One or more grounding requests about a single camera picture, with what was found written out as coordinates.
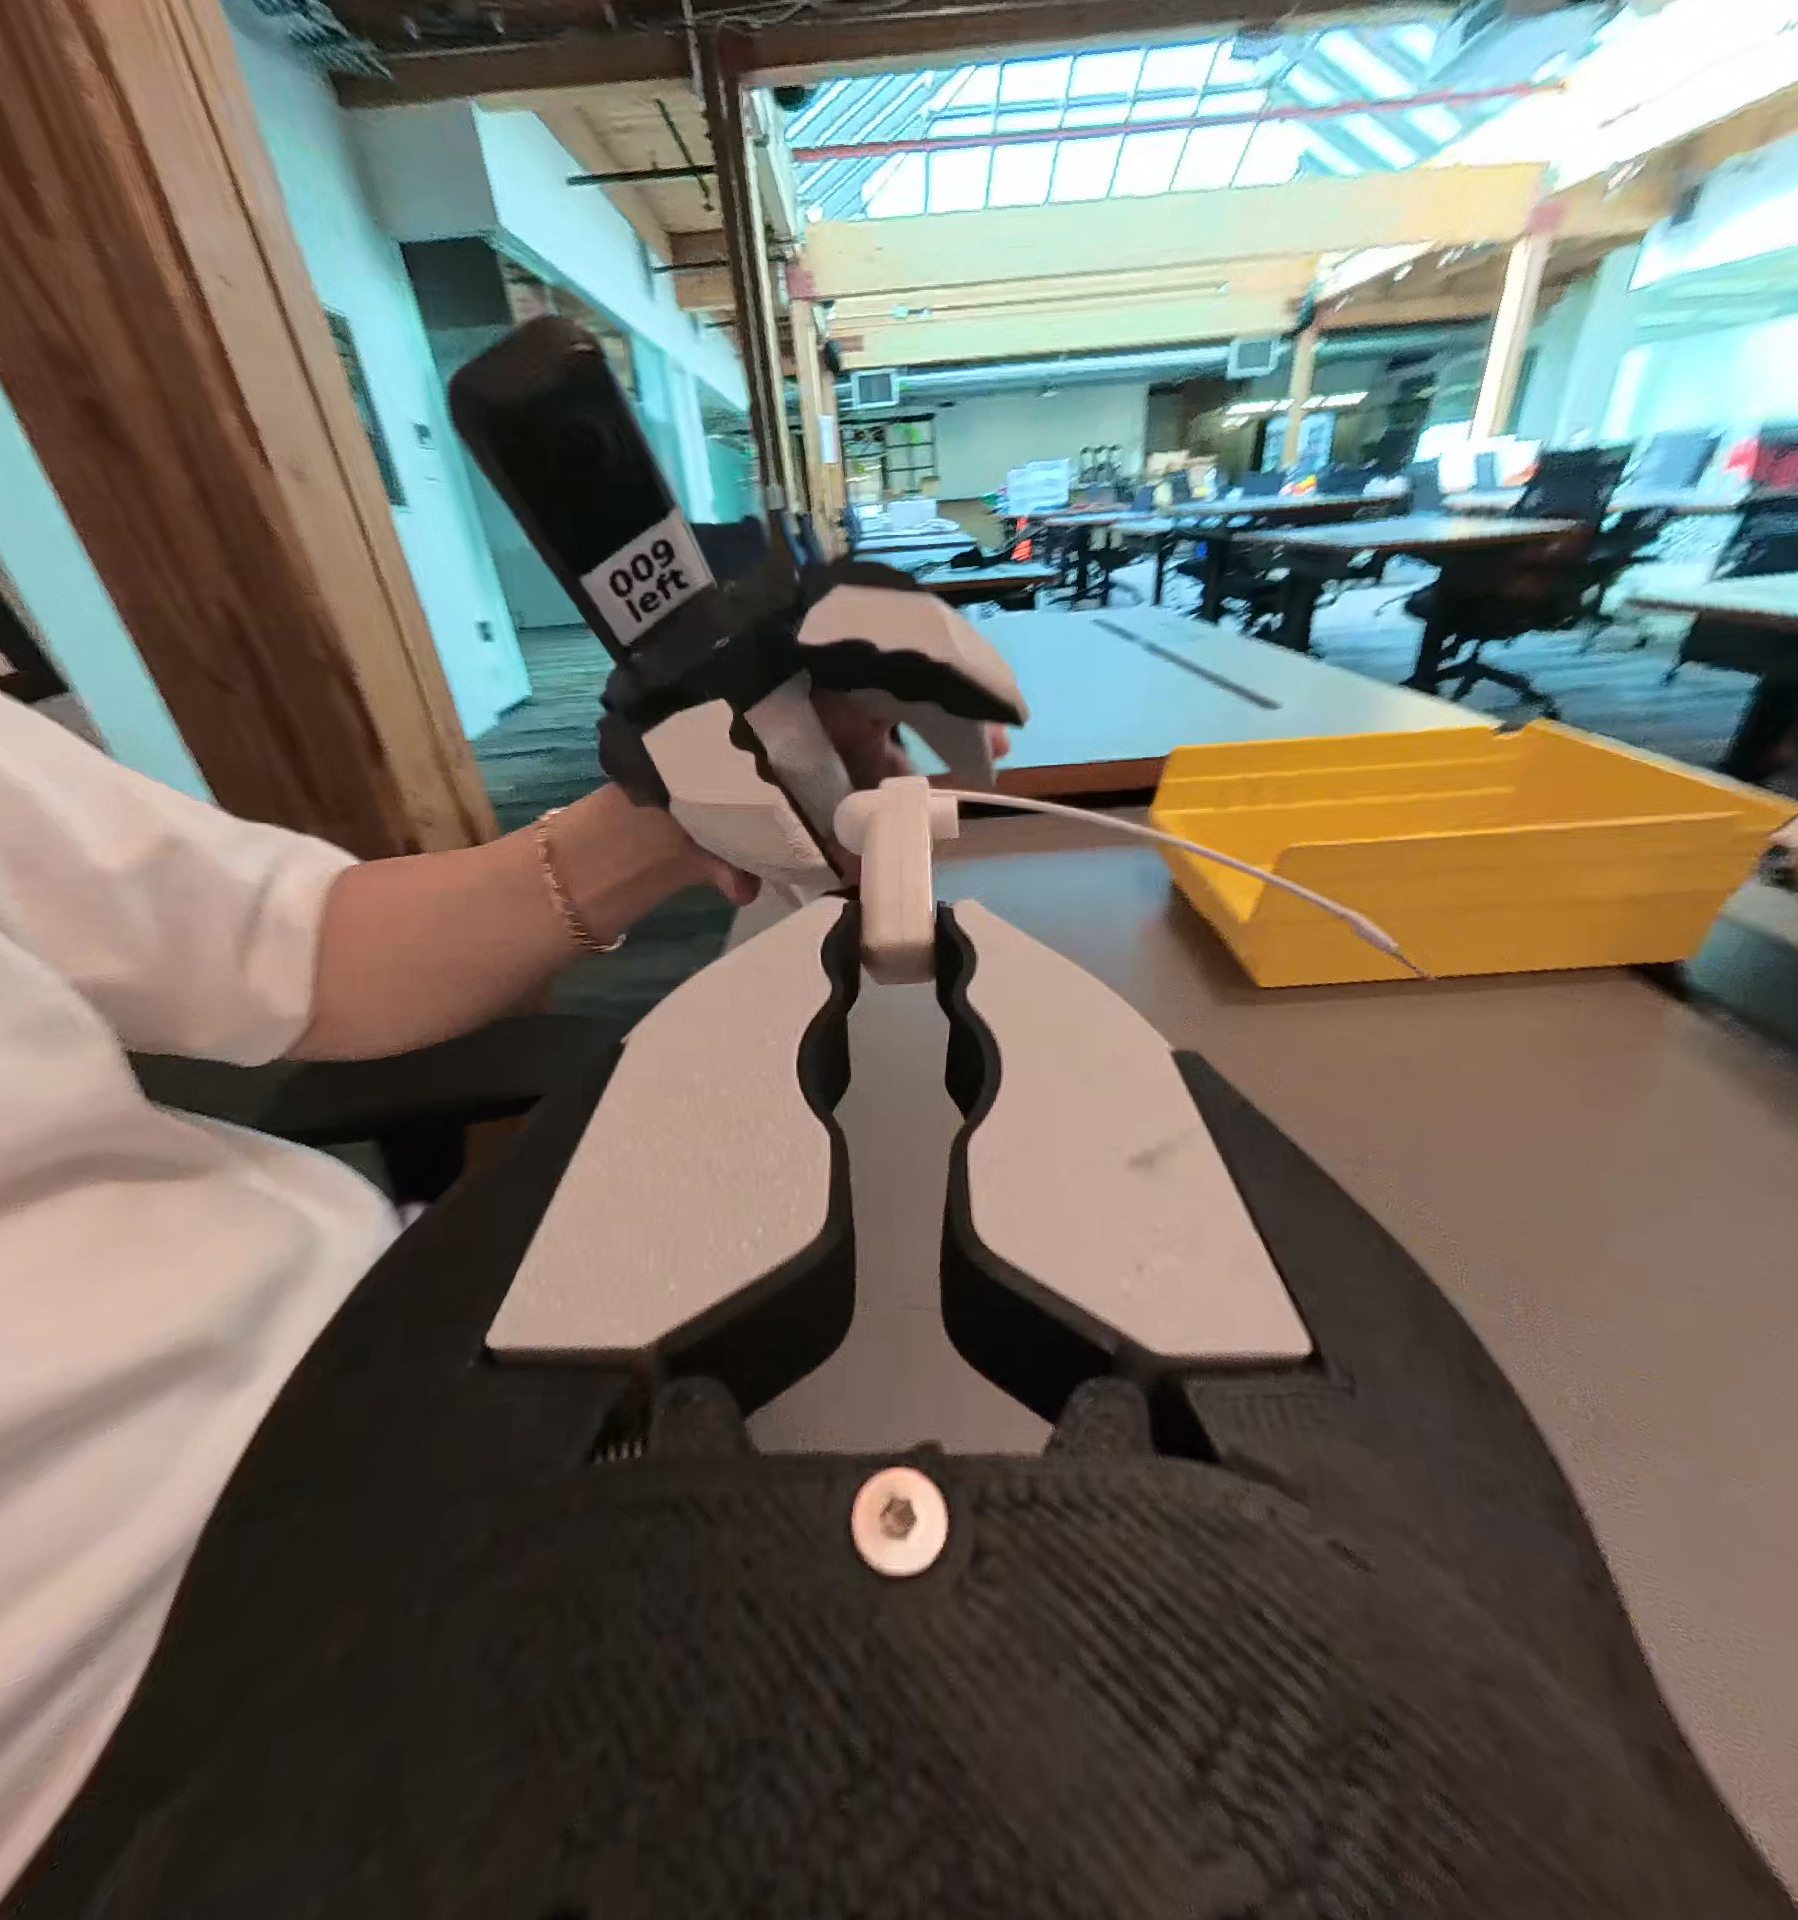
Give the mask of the yellow plastic bin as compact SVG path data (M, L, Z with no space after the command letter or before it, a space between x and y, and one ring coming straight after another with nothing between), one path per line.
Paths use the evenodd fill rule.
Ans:
M1176 892L1261 988L1405 968L1266 874L1339 901L1436 977L1691 958L1798 802L1534 720L1185 745L1151 827Z

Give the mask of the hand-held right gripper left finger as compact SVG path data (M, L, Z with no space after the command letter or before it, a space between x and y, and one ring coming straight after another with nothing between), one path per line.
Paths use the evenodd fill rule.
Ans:
M857 906L823 898L623 1038L487 1334L502 1362L788 1388L855 1315Z

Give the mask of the wooden beam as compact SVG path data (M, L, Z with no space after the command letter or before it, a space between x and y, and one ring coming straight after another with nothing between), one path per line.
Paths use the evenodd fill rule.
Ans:
M217 4L0 4L0 386L217 802L496 837Z

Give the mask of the wood-edged work table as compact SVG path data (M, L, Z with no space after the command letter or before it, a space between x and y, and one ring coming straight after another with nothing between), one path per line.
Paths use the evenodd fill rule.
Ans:
M1558 541L1578 541L1592 534L1588 519L1542 515L1391 515L1350 517L1326 524L1284 524L1272 515L1236 515L1193 519L1188 532L1207 546L1199 565L1198 617L1218 622L1225 607L1223 585L1231 566L1245 553L1269 555L1283 582L1272 596L1269 639L1298 654L1311 649L1311 621L1321 587L1361 555L1411 559L1416 562L1480 562L1487 557L1547 551Z
M1759 783L1798 720L1798 569L1638 587L1632 611L1689 614L1676 663L1721 666L1752 681L1719 772Z
M995 613L978 631L1031 708L997 767L997 789L1028 799L1148 799L1183 745L1499 728L1429 693L1178 613Z

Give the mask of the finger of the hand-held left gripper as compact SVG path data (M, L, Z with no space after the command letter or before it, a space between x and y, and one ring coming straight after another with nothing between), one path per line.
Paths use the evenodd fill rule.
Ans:
M647 760L686 835L782 894L848 882L835 815L855 791L809 675L752 705L720 693L647 701Z
M917 736L959 787L995 787L1000 736L1028 720L1016 673L955 608L913 585L827 587L794 631L812 686Z

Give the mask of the person's white shirt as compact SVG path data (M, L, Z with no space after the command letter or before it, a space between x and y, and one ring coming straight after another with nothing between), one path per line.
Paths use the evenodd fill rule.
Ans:
M0 693L0 1900L248 1442L397 1236L345 1163L169 1110L126 1059L283 1057L351 862Z

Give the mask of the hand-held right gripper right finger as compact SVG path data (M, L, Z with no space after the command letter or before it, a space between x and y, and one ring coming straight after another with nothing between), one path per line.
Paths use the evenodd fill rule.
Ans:
M953 1348L1013 1397L1289 1370L1316 1346L1175 1047L974 899L940 909Z

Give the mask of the person's left hand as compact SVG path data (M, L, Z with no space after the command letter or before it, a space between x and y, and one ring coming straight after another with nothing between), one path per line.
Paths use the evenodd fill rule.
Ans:
M548 823L554 865L577 924L609 942L669 899L713 889L728 904L759 898L761 882L700 849L661 808L604 786Z

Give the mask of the black office chair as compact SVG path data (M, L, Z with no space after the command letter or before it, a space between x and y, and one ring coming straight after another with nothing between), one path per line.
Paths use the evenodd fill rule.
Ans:
M1630 463L1632 444L1542 450L1528 488L1495 528L1507 532L1540 517L1562 519L1566 528L1544 537L1454 549L1440 557L1429 585L1402 604L1422 622L1405 684L1422 693L1451 686L1452 697L1493 684L1532 706L1539 719L1558 720L1558 705L1548 693L1524 675L1495 666L1483 649L1493 642L1566 631L1581 621L1592 587L1592 553Z
M1745 489L1711 580L1798 570L1798 419L1763 422L1728 467Z

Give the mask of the person's left forearm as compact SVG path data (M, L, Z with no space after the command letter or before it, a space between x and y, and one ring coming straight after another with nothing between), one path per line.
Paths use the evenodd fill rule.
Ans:
M598 942L562 882L548 815L479 849L351 869L318 926L292 1062L390 1057L476 1031Z

